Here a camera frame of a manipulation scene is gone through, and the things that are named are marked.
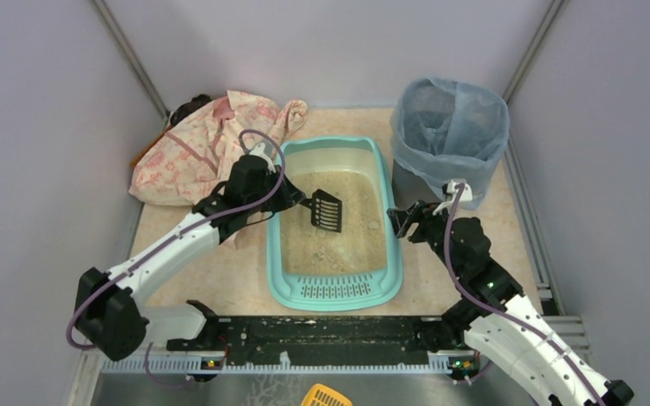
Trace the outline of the black slotted litter scoop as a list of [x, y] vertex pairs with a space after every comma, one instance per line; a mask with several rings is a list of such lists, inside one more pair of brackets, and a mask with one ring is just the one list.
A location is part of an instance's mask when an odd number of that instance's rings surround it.
[[310, 210], [310, 224], [313, 227], [326, 232], [342, 232], [343, 203], [339, 198], [323, 189], [317, 189], [310, 198], [300, 202], [300, 205]]

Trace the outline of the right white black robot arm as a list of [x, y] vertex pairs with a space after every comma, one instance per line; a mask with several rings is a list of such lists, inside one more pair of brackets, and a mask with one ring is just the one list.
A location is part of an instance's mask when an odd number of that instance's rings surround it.
[[628, 405], [633, 389], [594, 370], [547, 323], [522, 286], [490, 255], [476, 217], [449, 220], [446, 210], [417, 201], [389, 209], [398, 238], [425, 243], [443, 262], [460, 300], [440, 321], [419, 321], [415, 336], [429, 352], [471, 349], [538, 405]]

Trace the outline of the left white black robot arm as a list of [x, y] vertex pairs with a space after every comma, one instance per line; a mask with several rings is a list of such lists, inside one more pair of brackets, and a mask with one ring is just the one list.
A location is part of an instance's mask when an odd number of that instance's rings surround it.
[[69, 344], [78, 345], [73, 338], [78, 331], [87, 341], [84, 349], [119, 361], [147, 342], [196, 338], [207, 323], [201, 305], [147, 308], [148, 299], [191, 261], [248, 227], [250, 217], [286, 211], [306, 198], [284, 167], [266, 157], [242, 156], [229, 178], [155, 243], [107, 271], [92, 267], [80, 276]]

